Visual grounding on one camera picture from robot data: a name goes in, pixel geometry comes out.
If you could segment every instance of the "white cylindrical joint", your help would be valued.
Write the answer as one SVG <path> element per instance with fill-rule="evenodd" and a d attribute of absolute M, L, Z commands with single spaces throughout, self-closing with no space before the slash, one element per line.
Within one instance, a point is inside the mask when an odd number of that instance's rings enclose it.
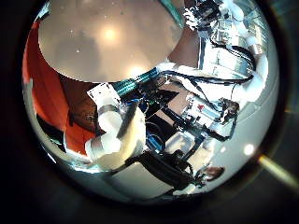
<path fill-rule="evenodd" d="M 115 111 L 107 111 L 99 115 L 98 122 L 101 129 L 116 136 L 122 124 L 121 114 Z"/>

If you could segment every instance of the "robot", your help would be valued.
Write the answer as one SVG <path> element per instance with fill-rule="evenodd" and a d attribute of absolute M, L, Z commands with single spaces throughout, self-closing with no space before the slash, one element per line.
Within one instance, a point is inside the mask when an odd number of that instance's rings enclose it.
<path fill-rule="evenodd" d="M 239 112 L 265 88 L 266 54 L 244 25 L 244 13 L 233 0 L 195 1 L 193 7 L 185 8 L 184 16 L 199 38 L 243 57 L 251 71 L 244 78 L 227 79 L 166 59 L 140 77 L 101 83 L 88 91 L 96 104 L 97 124 L 105 133 L 87 141 L 85 150 L 99 172 L 112 174 L 112 185 L 138 200 L 191 195 L 206 185 L 207 168 L 215 156 L 212 140 L 233 138 Z M 215 38 L 213 27 L 227 18 L 232 18 L 246 40 L 246 48 Z M 168 85 L 188 93 L 186 106 L 179 112 L 168 105 L 174 98 L 173 92 L 163 90 Z M 167 137 L 152 121 L 158 111 L 173 121 Z M 223 135 L 225 126 L 231 128 Z"/>

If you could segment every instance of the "blue component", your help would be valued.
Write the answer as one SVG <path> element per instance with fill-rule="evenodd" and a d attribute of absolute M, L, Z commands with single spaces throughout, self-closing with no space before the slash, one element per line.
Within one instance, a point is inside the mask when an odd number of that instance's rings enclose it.
<path fill-rule="evenodd" d="M 148 132 L 147 132 L 147 145 L 151 150 L 154 150 L 157 153 L 159 153 L 162 150 L 161 144 L 159 144 L 156 141 L 156 139 L 153 136 L 151 136 L 151 134 Z"/>
<path fill-rule="evenodd" d="M 135 90 L 137 87 L 137 83 L 145 83 L 153 78 L 156 78 L 157 76 L 157 69 L 153 68 L 147 73 L 137 77 L 136 79 L 126 79 L 124 81 L 113 83 L 112 86 L 114 90 L 118 93 L 118 95 L 122 97 L 123 95 Z"/>

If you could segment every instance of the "light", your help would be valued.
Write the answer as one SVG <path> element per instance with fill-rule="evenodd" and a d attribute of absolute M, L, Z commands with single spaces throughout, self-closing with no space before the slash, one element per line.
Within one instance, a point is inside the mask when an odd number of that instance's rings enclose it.
<path fill-rule="evenodd" d="M 221 148 L 221 153 L 225 152 L 226 151 L 226 147 L 222 147 Z"/>
<path fill-rule="evenodd" d="M 105 30 L 105 39 L 108 41 L 114 41 L 116 38 L 116 32 L 112 29 Z"/>
<path fill-rule="evenodd" d="M 254 152 L 254 145 L 248 144 L 244 147 L 244 154 L 246 156 L 251 156 Z"/>
<path fill-rule="evenodd" d="M 299 194 L 299 180 L 295 176 L 291 175 L 288 171 L 283 169 L 274 161 L 262 155 L 259 158 L 261 166 L 271 173 L 275 178 L 280 180 L 283 184 L 294 190 L 295 193 Z"/>
<path fill-rule="evenodd" d="M 141 66 L 133 66 L 129 69 L 129 77 L 138 77 L 147 71 Z"/>
<path fill-rule="evenodd" d="M 47 153 L 47 155 L 50 157 L 50 159 L 56 164 L 56 160 L 49 154 Z"/>

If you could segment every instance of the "orange surface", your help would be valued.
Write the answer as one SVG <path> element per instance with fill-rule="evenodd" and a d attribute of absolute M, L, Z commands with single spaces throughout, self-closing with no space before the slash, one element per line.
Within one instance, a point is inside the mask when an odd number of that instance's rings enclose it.
<path fill-rule="evenodd" d="M 68 102 L 59 74 L 52 69 L 38 46 L 38 27 L 40 21 L 33 24 L 27 39 L 22 62 L 22 75 L 24 83 L 33 79 L 33 104 L 36 113 L 49 125 L 64 132 L 67 147 L 73 151 L 86 155 L 85 142 L 94 137 L 75 122 L 73 126 L 68 121 Z"/>

